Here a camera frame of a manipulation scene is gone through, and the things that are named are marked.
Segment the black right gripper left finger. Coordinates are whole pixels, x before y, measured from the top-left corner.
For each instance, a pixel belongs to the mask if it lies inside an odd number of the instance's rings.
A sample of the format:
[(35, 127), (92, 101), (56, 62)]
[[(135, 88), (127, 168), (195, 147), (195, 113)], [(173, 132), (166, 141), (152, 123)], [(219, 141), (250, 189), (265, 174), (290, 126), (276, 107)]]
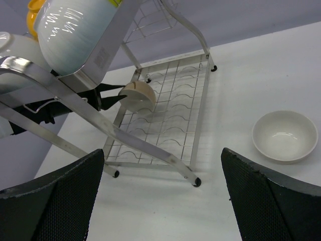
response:
[(103, 166), (104, 153), (97, 149), (1, 190), (1, 240), (87, 240)]

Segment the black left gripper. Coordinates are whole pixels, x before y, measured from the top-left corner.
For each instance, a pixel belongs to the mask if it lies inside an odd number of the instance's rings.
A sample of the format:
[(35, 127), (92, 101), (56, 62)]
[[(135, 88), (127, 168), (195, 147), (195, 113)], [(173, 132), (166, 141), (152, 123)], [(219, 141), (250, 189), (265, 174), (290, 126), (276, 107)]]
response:
[[(104, 97), (104, 98), (101, 98), (101, 103), (100, 103), (100, 93), (104, 91), (119, 89), (119, 88), (124, 88), (124, 85), (111, 85), (111, 84), (101, 83), (96, 87), (96, 90), (94, 89), (90, 91), (81, 92), (81, 93), (78, 93), (78, 95), (81, 98), (86, 98), (88, 100), (87, 102), (97, 110), (99, 110), (99, 108), (102, 110), (108, 110), (117, 102), (126, 98), (127, 95)], [(57, 101), (50, 102), (51, 100), (53, 99), (27, 104), (27, 107), (33, 111), (36, 111), (39, 107), (41, 107), (42, 105), (45, 105), (37, 113), (33, 113), (32, 111), (28, 110), (24, 106), (15, 107), (14, 110), (24, 115), (25, 117), (31, 119), (37, 124), (40, 124), (42, 122), (46, 124), (48, 123), (55, 124), (56, 117), (64, 114), (69, 114), (72, 112), (72, 110), (70, 110), (60, 102), (57, 102)]]

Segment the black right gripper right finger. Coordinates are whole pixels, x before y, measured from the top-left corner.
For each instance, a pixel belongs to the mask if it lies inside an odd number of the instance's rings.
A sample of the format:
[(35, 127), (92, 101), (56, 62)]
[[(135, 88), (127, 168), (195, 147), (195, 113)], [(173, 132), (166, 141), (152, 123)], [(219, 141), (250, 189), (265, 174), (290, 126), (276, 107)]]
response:
[(221, 163), (242, 240), (320, 240), (320, 187), (224, 148)]

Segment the beige bowl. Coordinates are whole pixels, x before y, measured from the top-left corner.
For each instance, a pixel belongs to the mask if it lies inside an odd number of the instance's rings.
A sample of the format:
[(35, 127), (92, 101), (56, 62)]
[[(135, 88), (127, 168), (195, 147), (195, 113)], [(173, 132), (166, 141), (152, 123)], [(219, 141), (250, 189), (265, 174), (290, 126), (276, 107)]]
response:
[(132, 113), (150, 114), (156, 105), (153, 88), (144, 81), (133, 81), (121, 89), (118, 95), (127, 95), (120, 100), (121, 106)]

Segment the small white bowl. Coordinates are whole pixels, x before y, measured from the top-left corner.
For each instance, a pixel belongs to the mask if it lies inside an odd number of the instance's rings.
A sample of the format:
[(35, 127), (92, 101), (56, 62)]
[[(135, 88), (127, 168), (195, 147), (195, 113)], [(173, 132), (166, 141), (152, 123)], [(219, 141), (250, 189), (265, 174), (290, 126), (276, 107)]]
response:
[(319, 140), (314, 122), (290, 110), (277, 110), (262, 116), (253, 125), (251, 137), (260, 154), (287, 164), (309, 156)]

